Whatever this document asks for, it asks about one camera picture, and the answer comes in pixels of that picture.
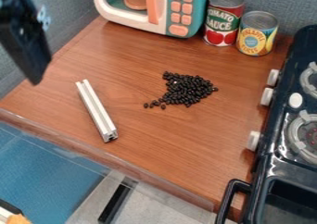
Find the oven door handle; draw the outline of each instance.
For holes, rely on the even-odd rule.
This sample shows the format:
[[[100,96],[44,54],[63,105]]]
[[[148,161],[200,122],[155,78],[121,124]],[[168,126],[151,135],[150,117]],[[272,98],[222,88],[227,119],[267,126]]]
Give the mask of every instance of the oven door handle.
[[[241,192],[248,194],[250,191],[251,185],[249,183],[236,179],[230,180],[227,188],[225,189],[222,198],[222,204],[216,217],[215,224],[224,224],[236,193]]]
[[[159,2],[163,0],[146,0],[148,22],[159,24]]]

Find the wooden table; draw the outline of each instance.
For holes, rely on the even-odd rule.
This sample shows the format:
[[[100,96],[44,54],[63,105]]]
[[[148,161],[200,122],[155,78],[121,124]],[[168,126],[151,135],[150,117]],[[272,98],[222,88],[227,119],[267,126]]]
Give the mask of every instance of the wooden table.
[[[250,180],[253,154],[246,149],[247,137],[265,120],[260,97],[270,69],[283,65],[289,43],[280,36],[273,53],[252,57],[234,46],[206,45],[201,35],[176,39],[98,18],[56,53],[39,86],[23,82],[1,107],[48,128],[37,126],[40,135],[59,134],[55,140],[69,149],[116,168],[120,162],[105,157],[118,157],[209,199],[217,210],[230,179]],[[190,108],[144,109],[144,102],[166,91],[165,70],[200,75],[220,91]],[[111,115],[117,141],[103,143],[75,86],[83,79]],[[28,127],[3,112],[6,121]],[[234,214],[242,203],[235,199]]]

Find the tomato sauce can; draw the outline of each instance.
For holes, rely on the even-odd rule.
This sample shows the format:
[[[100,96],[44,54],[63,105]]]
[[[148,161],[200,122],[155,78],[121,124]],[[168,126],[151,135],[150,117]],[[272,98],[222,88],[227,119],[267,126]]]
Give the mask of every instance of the tomato sauce can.
[[[264,56],[272,51],[278,20],[271,13],[251,11],[241,18],[236,47],[249,56]]]
[[[234,44],[245,0],[209,0],[204,40],[208,44]]]

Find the pile of black beans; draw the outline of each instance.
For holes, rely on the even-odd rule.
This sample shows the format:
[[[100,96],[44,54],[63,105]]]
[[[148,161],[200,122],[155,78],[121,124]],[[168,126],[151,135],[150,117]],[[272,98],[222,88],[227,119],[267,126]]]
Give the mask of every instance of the pile of black beans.
[[[200,76],[180,75],[166,71],[163,74],[163,80],[167,81],[167,92],[159,100],[154,100],[150,104],[145,103],[144,108],[160,106],[161,109],[166,109],[166,105],[181,104],[190,107],[213,92],[219,91],[211,81],[204,80]]]

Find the toy stove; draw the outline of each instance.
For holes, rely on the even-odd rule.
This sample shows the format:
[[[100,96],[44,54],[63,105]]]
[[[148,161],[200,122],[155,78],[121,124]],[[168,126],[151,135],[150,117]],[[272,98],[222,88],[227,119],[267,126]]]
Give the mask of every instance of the toy stove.
[[[239,223],[317,223],[317,25],[296,34],[268,85],[260,103],[269,117],[247,146],[256,151],[252,182],[229,182],[217,224],[237,192],[247,194]]]

